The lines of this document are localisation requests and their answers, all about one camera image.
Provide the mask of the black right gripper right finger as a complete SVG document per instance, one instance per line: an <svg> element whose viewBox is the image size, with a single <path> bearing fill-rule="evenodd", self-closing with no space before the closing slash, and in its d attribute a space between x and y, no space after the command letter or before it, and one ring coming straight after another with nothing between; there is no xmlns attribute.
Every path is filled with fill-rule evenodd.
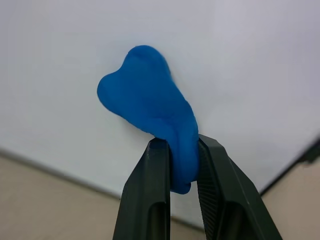
<svg viewBox="0 0 320 240"><path fill-rule="evenodd" d="M197 192L206 240L283 240L253 182L215 139L199 135Z"/></svg>

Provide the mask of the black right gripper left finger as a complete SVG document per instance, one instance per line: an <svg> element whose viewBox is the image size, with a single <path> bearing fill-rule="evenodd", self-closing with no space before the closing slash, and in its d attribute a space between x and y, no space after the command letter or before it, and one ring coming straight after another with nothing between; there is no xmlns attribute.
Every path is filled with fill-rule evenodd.
<svg viewBox="0 0 320 240"><path fill-rule="evenodd" d="M170 240L170 148L154 138L128 177L112 240Z"/></svg>

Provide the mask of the blue clay lump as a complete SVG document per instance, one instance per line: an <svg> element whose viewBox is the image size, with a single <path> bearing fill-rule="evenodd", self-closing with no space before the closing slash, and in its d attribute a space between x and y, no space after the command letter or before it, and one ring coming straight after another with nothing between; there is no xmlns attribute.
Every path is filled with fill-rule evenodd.
<svg viewBox="0 0 320 240"><path fill-rule="evenodd" d="M172 152L171 191L187 194L199 172L199 130L165 58L148 45L132 48L121 67L99 81L97 96L112 113L167 141Z"/></svg>

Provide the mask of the white whiteboard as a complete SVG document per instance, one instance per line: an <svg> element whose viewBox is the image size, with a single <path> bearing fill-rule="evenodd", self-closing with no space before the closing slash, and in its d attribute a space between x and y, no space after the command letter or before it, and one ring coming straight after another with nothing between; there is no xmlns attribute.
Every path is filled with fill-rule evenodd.
<svg viewBox="0 0 320 240"><path fill-rule="evenodd" d="M151 136L97 86L139 45L259 190L320 134L320 0L0 0L0 148L120 195Z"/></svg>

